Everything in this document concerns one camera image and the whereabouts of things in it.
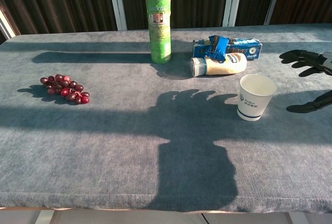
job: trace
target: white squeeze bottle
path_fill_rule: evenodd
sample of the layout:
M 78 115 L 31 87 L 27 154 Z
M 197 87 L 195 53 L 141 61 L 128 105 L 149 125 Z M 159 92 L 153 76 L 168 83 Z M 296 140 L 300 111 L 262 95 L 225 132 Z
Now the white squeeze bottle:
M 242 72 L 247 67 L 247 59 L 242 53 L 226 54 L 225 59 L 223 63 L 219 63 L 210 57 L 191 58 L 190 69 L 192 76 L 231 75 Z

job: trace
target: white paper cup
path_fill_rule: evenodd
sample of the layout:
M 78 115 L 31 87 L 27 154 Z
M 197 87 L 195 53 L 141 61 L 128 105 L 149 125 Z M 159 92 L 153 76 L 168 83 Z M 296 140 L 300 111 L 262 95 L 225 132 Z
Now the white paper cup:
M 240 80 L 238 115 L 247 121 L 259 120 L 276 92 L 276 84 L 264 75 L 245 75 Z

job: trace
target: green can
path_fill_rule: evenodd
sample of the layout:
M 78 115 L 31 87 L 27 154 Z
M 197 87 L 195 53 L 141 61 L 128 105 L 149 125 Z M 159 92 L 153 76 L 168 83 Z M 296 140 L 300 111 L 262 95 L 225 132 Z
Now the green can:
M 171 60 L 171 0 L 145 0 L 149 24 L 151 59 L 154 63 Z

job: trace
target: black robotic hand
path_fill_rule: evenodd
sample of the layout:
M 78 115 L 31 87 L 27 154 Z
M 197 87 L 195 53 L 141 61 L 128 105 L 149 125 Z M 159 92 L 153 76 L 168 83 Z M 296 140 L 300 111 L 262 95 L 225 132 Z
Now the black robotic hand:
M 306 50 L 291 50 L 279 56 L 282 63 L 288 64 L 296 62 L 293 68 L 310 66 L 311 68 L 301 72 L 300 77 L 306 77 L 314 73 L 326 73 L 332 75 L 332 52 L 318 54 Z M 310 113 L 332 104 L 332 90 L 317 97 L 314 101 L 304 105 L 293 105 L 286 109 L 293 113 Z

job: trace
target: cracker box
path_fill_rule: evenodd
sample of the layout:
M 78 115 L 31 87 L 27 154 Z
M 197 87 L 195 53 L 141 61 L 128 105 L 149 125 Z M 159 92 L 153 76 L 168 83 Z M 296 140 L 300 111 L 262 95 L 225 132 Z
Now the cracker box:
M 192 57 L 205 57 L 205 52 L 210 45 L 209 40 L 194 41 Z M 226 53 L 243 53 L 247 60 L 256 60 L 259 58 L 261 47 L 262 44 L 258 39 L 231 38 L 226 46 Z

